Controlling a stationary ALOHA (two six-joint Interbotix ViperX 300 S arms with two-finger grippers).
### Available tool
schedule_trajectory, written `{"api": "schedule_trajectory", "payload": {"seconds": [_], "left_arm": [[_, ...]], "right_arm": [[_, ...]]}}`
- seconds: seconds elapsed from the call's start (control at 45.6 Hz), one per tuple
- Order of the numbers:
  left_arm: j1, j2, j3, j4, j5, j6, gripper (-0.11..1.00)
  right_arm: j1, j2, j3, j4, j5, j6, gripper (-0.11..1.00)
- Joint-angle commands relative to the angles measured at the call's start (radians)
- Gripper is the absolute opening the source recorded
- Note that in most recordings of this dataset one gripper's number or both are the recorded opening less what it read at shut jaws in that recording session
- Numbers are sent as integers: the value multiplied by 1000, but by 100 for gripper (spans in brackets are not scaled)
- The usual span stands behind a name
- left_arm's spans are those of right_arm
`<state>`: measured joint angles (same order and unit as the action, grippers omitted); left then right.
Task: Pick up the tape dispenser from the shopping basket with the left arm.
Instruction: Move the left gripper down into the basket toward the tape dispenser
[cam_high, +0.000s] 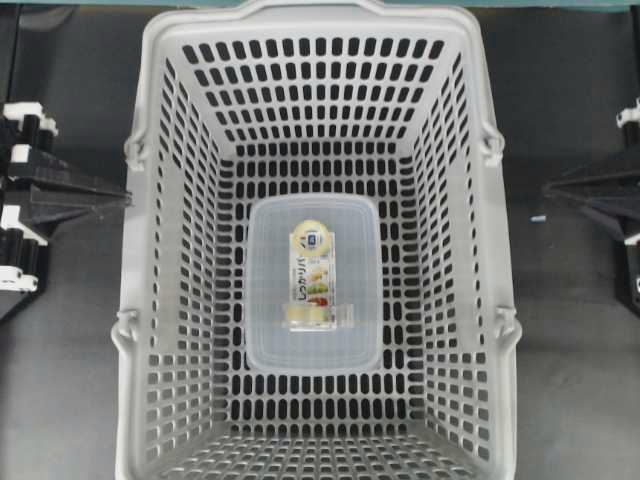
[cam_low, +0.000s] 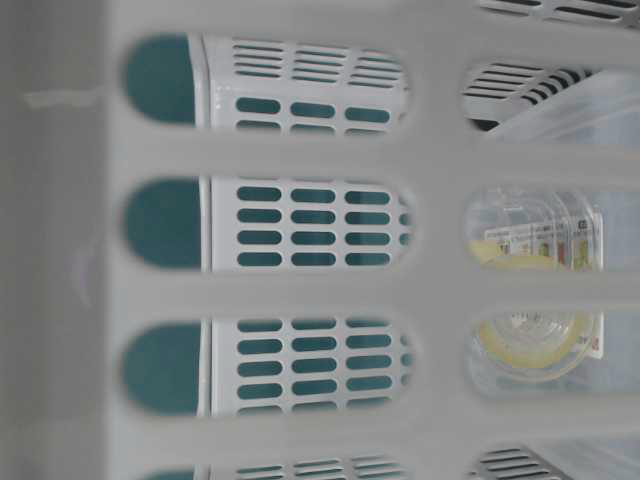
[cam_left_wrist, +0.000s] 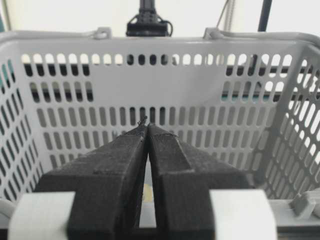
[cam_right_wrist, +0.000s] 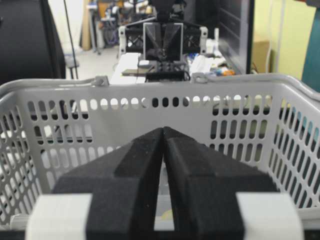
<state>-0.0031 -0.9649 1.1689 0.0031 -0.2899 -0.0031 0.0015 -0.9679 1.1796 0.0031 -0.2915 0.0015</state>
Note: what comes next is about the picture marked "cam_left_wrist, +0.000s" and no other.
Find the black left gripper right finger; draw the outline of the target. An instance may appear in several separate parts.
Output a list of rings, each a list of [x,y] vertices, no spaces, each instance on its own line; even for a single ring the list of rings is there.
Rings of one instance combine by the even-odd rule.
[[[162,240],[212,240],[210,190],[250,189],[247,175],[155,124],[147,130],[155,219]]]

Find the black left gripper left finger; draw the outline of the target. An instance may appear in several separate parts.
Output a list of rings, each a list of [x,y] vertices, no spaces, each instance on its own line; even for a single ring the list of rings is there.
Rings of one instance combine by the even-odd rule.
[[[67,224],[70,240],[119,240],[138,228],[147,135],[141,124],[40,178],[37,193],[75,193]]]

